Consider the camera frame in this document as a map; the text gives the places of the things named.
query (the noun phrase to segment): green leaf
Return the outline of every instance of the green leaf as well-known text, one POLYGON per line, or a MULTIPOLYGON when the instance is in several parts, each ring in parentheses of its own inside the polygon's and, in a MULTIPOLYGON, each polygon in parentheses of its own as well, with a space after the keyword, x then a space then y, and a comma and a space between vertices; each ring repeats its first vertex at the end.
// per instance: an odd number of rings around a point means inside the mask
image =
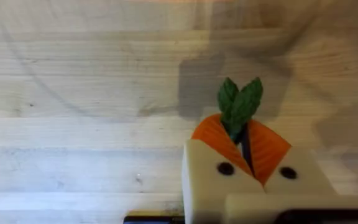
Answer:
POLYGON ((238 92, 239 89, 237 85, 230 78, 226 78, 218 93, 219 109, 222 111, 223 117, 230 116, 226 113, 230 113, 230 108, 238 92))
POLYGON ((255 78, 246 85, 236 96, 231 108, 229 135, 235 136, 251 119, 260 105, 263 86, 260 78, 255 78))

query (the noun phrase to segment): white block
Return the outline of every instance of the white block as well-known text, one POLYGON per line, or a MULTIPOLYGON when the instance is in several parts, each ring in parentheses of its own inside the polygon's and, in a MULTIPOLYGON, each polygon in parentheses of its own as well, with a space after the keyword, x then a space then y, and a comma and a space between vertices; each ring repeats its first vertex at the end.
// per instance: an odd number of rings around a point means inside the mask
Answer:
POLYGON ((291 148, 266 182, 266 194, 335 194, 331 183, 308 150, 291 148), (292 168, 296 179, 285 178, 280 170, 292 168))
POLYGON ((224 224, 271 224, 289 209, 357 208, 358 195, 238 195, 227 197, 224 224))
POLYGON ((264 194, 261 184, 234 166, 233 175, 222 175, 217 167, 231 163, 203 141, 189 140, 185 145, 182 187, 186 223, 220 222, 229 194, 264 194))

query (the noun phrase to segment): wooden table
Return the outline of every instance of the wooden table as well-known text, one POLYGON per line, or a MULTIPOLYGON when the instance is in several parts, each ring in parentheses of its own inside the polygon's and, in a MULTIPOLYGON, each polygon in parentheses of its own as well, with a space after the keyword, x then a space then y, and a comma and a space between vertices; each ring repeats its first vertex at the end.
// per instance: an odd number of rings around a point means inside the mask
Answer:
POLYGON ((358 194, 358 1, 249 1, 0 0, 0 223, 181 213, 224 77, 260 77, 257 119, 358 194))

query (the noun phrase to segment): black object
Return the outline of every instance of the black object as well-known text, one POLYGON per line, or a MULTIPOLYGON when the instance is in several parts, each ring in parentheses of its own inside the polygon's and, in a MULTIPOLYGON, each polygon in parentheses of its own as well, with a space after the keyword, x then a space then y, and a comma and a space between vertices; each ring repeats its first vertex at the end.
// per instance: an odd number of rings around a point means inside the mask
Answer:
MULTIPOLYGON (((358 209, 294 209, 279 214, 272 224, 358 224, 358 209)), ((185 224, 185 217, 128 216, 124 224, 185 224)))
POLYGON ((295 209, 281 213, 274 224, 358 223, 358 209, 295 209))
POLYGON ((298 173, 296 173, 296 171, 291 167, 282 167, 280 169, 280 173, 283 175, 283 177, 290 180, 295 180, 298 178, 298 173))
POLYGON ((185 224, 185 217, 127 216, 124 224, 185 224))
POLYGON ((228 162, 221 162, 218 165, 218 171, 223 175, 233 175, 234 167, 232 164, 230 164, 228 162))

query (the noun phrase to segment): orange carrot shape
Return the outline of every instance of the orange carrot shape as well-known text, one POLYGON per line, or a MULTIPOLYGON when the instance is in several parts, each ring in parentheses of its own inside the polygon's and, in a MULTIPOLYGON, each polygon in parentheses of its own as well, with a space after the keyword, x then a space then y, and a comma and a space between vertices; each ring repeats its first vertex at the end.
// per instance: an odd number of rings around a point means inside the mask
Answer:
POLYGON ((226 78, 218 93, 222 114, 204 119, 191 138, 205 142, 264 185, 291 145, 268 127, 251 119, 260 105, 262 94, 259 78, 241 91, 230 78, 226 78), (240 142, 242 153, 236 146, 240 142))

